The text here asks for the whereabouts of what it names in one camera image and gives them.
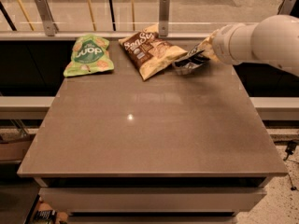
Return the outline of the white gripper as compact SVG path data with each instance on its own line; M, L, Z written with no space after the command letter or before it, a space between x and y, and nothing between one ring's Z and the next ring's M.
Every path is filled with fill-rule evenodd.
M245 24L226 25L206 37L198 48L211 61L238 65L244 61L247 38Z

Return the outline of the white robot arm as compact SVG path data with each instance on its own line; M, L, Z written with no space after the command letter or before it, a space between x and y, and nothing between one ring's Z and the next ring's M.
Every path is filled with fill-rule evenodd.
M259 23L234 23L198 46L211 60L225 64L265 63L299 76L299 19L275 15Z

